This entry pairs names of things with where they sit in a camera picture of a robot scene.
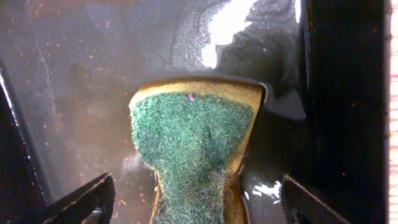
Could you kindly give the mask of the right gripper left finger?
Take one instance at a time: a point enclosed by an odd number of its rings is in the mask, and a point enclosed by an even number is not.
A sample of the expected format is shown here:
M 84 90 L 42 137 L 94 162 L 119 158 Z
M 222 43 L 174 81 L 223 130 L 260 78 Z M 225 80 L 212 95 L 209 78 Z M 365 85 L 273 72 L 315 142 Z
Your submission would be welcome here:
M 106 172 L 60 200 L 7 222 L 9 224 L 109 224 L 113 216 L 115 198 L 113 177 Z

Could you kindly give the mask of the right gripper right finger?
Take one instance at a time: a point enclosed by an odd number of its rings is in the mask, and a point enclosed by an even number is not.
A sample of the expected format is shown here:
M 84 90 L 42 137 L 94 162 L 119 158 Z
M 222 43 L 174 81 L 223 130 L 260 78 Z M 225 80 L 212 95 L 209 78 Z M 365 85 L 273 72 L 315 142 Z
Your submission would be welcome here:
M 342 214 L 288 174 L 282 182 L 280 199 L 287 223 L 350 223 Z

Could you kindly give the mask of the green yellow sponge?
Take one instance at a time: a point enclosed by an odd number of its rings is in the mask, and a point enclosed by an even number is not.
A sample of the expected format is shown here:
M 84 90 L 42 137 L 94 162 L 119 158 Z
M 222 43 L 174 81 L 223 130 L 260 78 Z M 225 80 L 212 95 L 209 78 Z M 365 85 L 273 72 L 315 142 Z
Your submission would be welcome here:
M 157 176 L 152 223 L 247 223 L 239 175 L 266 87 L 217 78 L 143 86 L 132 141 Z

